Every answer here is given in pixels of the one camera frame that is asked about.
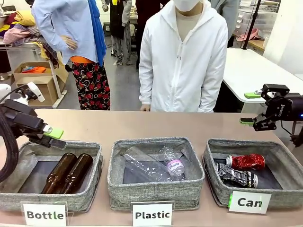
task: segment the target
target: face mask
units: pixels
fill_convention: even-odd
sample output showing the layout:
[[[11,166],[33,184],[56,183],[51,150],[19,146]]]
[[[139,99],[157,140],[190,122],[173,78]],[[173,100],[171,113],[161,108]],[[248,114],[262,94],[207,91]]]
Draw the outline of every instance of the face mask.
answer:
[[[175,6],[181,12],[191,11],[200,0],[173,0]]]

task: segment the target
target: bottle label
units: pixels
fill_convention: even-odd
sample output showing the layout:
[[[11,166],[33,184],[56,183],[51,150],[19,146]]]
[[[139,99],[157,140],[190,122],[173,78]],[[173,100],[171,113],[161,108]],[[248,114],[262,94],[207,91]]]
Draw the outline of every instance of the bottle label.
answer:
[[[178,167],[184,167],[179,159],[174,159],[167,164],[167,168],[172,172]]]

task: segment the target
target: blue shirt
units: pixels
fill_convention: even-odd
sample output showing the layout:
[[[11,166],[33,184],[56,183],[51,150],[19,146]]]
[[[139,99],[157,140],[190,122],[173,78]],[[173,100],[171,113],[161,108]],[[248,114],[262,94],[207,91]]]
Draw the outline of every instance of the blue shirt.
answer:
[[[62,52],[63,64],[72,56],[98,62],[88,0],[35,0],[32,14],[48,44]],[[78,48],[69,49],[61,35],[70,36]]]
[[[100,65],[103,65],[103,59],[106,54],[106,44],[104,40],[104,31],[100,21],[100,12],[97,8],[96,0],[89,0],[89,9],[91,14],[91,22],[95,37],[95,45]]]

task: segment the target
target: wall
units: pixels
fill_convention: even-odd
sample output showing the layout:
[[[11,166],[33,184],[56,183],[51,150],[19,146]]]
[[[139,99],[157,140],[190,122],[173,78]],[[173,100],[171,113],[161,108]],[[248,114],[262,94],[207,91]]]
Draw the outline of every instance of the wall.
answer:
[[[16,10],[30,10],[25,0],[4,0],[3,6],[15,6]]]
[[[282,0],[264,57],[292,74],[303,73],[302,0]]]

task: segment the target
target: floral pants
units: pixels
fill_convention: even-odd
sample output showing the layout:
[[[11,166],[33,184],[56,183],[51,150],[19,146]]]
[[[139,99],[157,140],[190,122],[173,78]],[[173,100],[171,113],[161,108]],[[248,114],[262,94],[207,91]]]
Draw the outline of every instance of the floral pants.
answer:
[[[110,110],[106,71],[99,63],[72,64],[81,110]]]

